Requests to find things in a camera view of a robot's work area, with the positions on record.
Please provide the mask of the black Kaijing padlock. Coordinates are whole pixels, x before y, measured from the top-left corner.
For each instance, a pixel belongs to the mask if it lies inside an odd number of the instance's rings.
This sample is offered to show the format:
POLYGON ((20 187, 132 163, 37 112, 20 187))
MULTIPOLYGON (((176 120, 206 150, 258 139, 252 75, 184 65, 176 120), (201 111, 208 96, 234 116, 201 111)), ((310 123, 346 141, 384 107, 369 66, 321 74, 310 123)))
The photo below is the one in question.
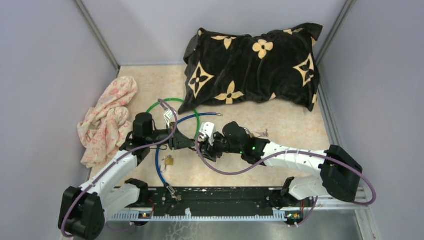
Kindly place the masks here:
POLYGON ((194 152, 200 152, 201 154, 203 154, 203 150, 202 150, 202 146, 203 143, 199 142, 198 144, 196 144, 195 142, 192 143, 192 146, 189 147, 190 150, 194 151, 194 152))

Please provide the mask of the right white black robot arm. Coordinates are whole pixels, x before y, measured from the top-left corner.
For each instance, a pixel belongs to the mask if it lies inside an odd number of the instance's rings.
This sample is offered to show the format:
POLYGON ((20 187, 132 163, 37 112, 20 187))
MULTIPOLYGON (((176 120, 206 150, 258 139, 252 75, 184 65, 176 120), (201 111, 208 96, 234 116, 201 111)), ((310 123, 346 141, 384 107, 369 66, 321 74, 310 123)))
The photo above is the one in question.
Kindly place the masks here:
POLYGON ((363 168, 341 146, 327 150, 306 150, 284 146, 252 135, 235 121, 224 126, 222 132, 211 122, 202 123, 195 149, 203 162, 216 161, 224 153, 240 154, 256 166, 287 168, 306 177, 289 177, 281 190, 287 206, 319 196, 331 196, 345 203, 356 200, 363 168))

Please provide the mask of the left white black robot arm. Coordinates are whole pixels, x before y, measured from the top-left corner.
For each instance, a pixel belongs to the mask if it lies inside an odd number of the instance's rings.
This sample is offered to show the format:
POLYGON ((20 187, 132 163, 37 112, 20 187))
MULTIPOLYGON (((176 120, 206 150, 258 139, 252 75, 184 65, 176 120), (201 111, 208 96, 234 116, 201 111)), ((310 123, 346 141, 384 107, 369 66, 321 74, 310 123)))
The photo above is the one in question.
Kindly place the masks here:
POLYGON ((180 150, 192 148, 195 143, 178 130, 177 121, 168 123, 165 129, 156 129, 150 113, 137 114, 132 131, 113 159, 90 180, 64 191, 58 219, 62 235, 94 240, 105 223, 125 207, 146 206, 150 200, 146 183, 130 179, 121 187, 117 184, 140 165, 152 147, 161 145, 180 150))

